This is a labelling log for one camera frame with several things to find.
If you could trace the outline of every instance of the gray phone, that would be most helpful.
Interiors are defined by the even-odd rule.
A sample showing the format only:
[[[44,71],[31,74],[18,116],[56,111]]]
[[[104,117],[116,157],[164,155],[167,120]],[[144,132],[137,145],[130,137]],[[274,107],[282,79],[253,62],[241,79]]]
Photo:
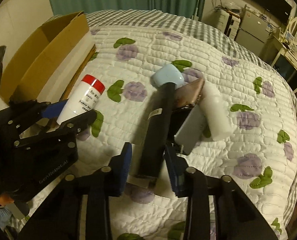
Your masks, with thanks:
[[[174,135],[174,141],[180,146],[182,154],[191,153],[196,143],[201,140],[206,125],[203,111],[199,107],[194,107]]]

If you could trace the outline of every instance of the red bottle cap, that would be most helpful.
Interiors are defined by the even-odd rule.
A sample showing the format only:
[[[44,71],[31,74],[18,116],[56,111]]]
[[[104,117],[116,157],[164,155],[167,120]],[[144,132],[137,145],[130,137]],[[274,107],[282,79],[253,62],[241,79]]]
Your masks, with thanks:
[[[83,77],[82,81],[89,84],[90,86],[94,87],[100,94],[103,94],[103,92],[105,90],[105,86],[96,77],[93,77],[91,75],[85,75],[85,77]]]

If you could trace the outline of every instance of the green leaf pattern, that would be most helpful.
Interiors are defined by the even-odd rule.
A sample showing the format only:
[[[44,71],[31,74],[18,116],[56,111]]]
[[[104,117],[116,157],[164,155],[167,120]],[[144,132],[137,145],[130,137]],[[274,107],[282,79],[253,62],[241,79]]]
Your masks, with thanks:
[[[113,85],[111,85],[107,90],[107,96],[111,100],[119,103],[121,98],[121,93],[123,93],[122,87],[124,85],[124,80],[118,80]]]
[[[250,108],[249,106],[246,105],[240,105],[240,104],[234,104],[231,107],[231,112],[237,112],[238,110],[241,110],[241,112],[245,112],[246,110],[248,111],[254,111],[254,109]]]
[[[95,52],[89,61],[92,61],[93,59],[97,58],[97,55],[98,55],[98,52]]]
[[[174,60],[172,61],[172,64],[180,71],[183,72],[184,68],[191,67],[192,62],[188,60]]]
[[[282,229],[280,223],[278,222],[278,218],[275,218],[271,225],[275,227],[275,230],[279,231],[279,233],[282,234]]]
[[[185,230],[185,222],[179,222],[172,226],[170,231],[167,234],[168,240],[180,240],[181,234],[184,233]]]
[[[265,187],[273,182],[272,180],[273,171],[270,166],[264,169],[263,175],[259,175],[250,183],[250,187],[253,189]]]
[[[262,87],[262,77],[257,77],[254,82],[254,90],[256,91],[256,94],[260,94],[261,90],[259,88]]]
[[[290,140],[290,136],[284,131],[280,130],[277,134],[277,142],[278,143],[286,143],[286,141]]]
[[[144,238],[137,234],[124,233],[121,234],[117,240],[144,240]]]
[[[114,47],[114,49],[117,49],[121,45],[134,44],[134,43],[135,43],[135,40],[132,40],[129,38],[120,38],[114,43],[113,47]]]
[[[98,110],[95,110],[95,111],[97,113],[97,116],[96,116],[96,120],[92,124],[92,135],[97,138],[101,131],[102,124],[104,122],[104,116],[100,111]]]

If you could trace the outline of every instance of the box flap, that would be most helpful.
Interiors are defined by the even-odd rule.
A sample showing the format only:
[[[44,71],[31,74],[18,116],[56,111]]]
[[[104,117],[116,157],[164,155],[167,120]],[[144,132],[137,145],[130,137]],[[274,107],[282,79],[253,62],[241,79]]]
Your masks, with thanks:
[[[36,57],[49,44],[42,29],[37,28],[14,54],[5,68],[0,85],[0,97],[8,104],[20,80]]]
[[[79,14],[73,19],[37,56],[26,71],[11,97],[14,102],[37,99],[57,67],[89,31],[84,14]]]
[[[69,23],[76,17],[79,12],[61,16],[49,22],[45,22],[41,28],[48,39],[51,42]]]

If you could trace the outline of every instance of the bottle label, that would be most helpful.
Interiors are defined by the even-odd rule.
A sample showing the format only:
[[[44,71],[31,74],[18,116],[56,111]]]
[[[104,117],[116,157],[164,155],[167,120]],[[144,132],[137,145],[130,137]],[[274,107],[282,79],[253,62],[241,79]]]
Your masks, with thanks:
[[[79,100],[79,103],[82,105],[82,109],[85,112],[94,109],[95,104],[99,99],[97,93],[98,92],[95,89],[90,89],[87,94]]]

